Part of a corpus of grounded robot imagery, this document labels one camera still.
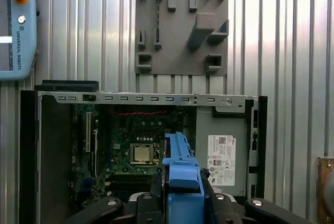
white label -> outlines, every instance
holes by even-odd
[[[208,169],[212,186],[235,185],[235,145],[232,135],[208,136]]]

gray 3d-printed holder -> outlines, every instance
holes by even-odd
[[[228,35],[228,0],[136,0],[136,73],[226,75]]]

circuit board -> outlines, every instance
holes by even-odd
[[[146,191],[162,172],[165,133],[182,132],[187,117],[183,107],[74,105],[73,212],[106,196],[126,201],[134,190]]]

expansion slot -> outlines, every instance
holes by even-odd
[[[86,152],[90,152],[92,116],[93,116],[93,112],[86,113]]]
[[[98,175],[98,129],[94,129],[94,138],[95,138],[95,147],[94,147],[94,154],[92,153],[92,171],[95,177]]]

metal wall panel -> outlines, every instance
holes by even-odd
[[[136,75],[135,0],[37,0],[39,55],[1,84],[0,223],[18,213],[19,92],[43,79],[113,92],[267,95],[267,199],[315,220],[317,157],[334,155],[332,0],[229,0],[226,77]]]

